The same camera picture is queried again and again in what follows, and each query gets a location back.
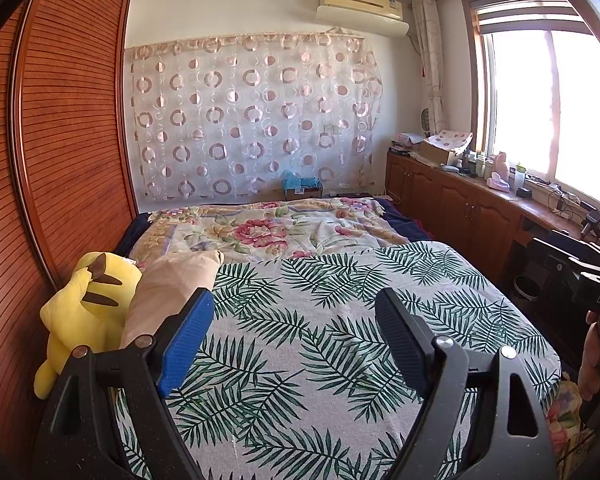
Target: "hand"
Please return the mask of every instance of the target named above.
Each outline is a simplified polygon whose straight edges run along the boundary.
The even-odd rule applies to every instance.
[[[578,387],[584,400],[591,400],[600,389],[600,373],[596,366],[600,362],[600,337],[598,336],[598,314],[587,312],[587,324],[590,325],[584,341],[582,365],[578,374]]]

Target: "tied curtain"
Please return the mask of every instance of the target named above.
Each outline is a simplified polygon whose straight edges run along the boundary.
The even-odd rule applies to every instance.
[[[442,107],[442,36],[438,8],[434,0],[413,0],[411,7],[427,85],[430,132],[435,135],[446,130]]]
[[[371,184],[382,81],[365,38],[223,36],[126,58],[132,174],[148,200],[246,202],[278,192],[286,170],[325,190]]]

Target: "stuffed animal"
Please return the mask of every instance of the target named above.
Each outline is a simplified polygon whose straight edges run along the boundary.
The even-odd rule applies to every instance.
[[[87,345],[98,353],[120,346],[126,311],[141,275],[115,254],[88,253],[78,261],[69,283],[40,309],[49,339],[47,359],[33,383],[38,398],[51,393],[75,347]]]

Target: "wooden wardrobe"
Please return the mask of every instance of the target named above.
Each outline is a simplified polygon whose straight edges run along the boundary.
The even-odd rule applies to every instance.
[[[23,478],[45,403],[40,307],[137,213],[122,118],[129,0],[26,0],[0,30],[0,452]]]

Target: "air conditioner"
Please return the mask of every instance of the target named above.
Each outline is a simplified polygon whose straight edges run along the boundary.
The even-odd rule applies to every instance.
[[[404,36],[409,24],[402,20],[402,4],[395,0],[320,0],[316,18],[329,25]]]

